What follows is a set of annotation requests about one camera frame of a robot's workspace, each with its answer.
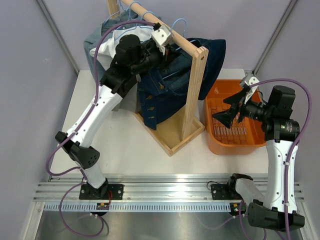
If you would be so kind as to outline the blue wire hanger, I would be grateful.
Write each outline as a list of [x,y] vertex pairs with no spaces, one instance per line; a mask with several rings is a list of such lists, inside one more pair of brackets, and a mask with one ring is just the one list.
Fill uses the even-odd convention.
[[174,48],[176,51],[181,51],[182,48],[174,41],[174,38],[177,35],[180,35],[181,37],[186,37],[186,30],[187,30],[187,20],[185,18],[177,18],[172,23],[166,23],[167,27],[169,28],[169,31],[172,35],[172,44],[174,45]]

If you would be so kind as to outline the dark blue denim skirt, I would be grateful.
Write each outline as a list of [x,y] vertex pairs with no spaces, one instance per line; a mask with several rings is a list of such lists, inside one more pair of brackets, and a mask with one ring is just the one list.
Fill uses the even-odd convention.
[[[227,43],[224,39],[189,38],[196,47],[208,49],[205,71],[198,99],[204,100],[222,69]],[[187,101],[193,58],[184,50],[165,68],[151,69],[137,83],[144,125],[153,130],[179,111]]]

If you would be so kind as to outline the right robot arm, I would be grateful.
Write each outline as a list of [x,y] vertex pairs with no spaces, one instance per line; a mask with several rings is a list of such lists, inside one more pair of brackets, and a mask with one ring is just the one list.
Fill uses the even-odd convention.
[[295,157],[298,144],[295,142],[300,125],[291,119],[295,90],[282,85],[273,87],[266,103],[251,99],[249,87],[223,100],[230,107],[214,113],[212,117],[228,129],[233,120],[244,118],[260,122],[268,156],[268,182],[262,194],[253,178],[234,173],[225,185],[232,198],[241,197],[247,204],[248,223],[252,227],[279,232],[293,231],[304,227],[305,218],[298,214],[294,195]]

